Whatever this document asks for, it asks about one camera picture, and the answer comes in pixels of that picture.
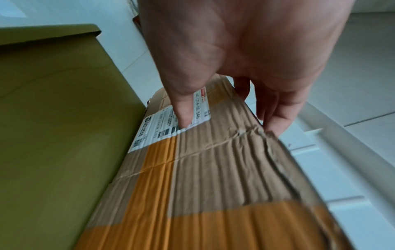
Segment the white label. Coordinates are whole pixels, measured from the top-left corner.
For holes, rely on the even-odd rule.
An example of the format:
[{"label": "white label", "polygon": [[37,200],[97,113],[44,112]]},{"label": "white label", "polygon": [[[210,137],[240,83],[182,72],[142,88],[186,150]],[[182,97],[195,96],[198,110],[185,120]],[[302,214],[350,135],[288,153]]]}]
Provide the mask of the white label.
[{"label": "white label", "polygon": [[211,116],[206,88],[202,88],[193,94],[193,113],[192,123],[185,129],[179,129],[173,106],[168,106],[146,117],[141,123],[128,153],[144,148],[160,140],[176,136],[177,134],[210,120]]}]

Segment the hand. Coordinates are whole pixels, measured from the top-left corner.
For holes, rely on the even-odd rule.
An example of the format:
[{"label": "hand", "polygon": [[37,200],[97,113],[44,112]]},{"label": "hand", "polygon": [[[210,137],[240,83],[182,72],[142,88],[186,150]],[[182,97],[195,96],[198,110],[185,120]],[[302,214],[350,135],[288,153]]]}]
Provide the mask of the hand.
[{"label": "hand", "polygon": [[307,100],[353,0],[140,0],[144,38],[181,127],[213,74],[255,86],[266,131],[284,132]]}]

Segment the finger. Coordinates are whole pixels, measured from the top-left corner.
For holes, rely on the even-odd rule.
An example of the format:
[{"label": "finger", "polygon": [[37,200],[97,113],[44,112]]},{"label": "finger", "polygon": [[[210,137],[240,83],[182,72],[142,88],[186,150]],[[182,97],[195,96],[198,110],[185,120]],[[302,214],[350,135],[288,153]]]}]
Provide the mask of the finger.
[{"label": "finger", "polygon": [[234,77],[233,84],[236,93],[245,101],[250,93],[250,79],[248,77]]},{"label": "finger", "polygon": [[307,100],[309,91],[310,86],[298,91],[280,93],[277,107],[273,115],[263,125],[263,129],[280,136],[295,120]]},{"label": "finger", "polygon": [[278,94],[261,82],[253,82],[256,96],[256,116],[265,123],[274,113],[279,99]]},{"label": "finger", "polygon": [[169,98],[178,119],[178,126],[182,129],[188,127],[193,119],[193,94],[178,95],[169,93]]}]

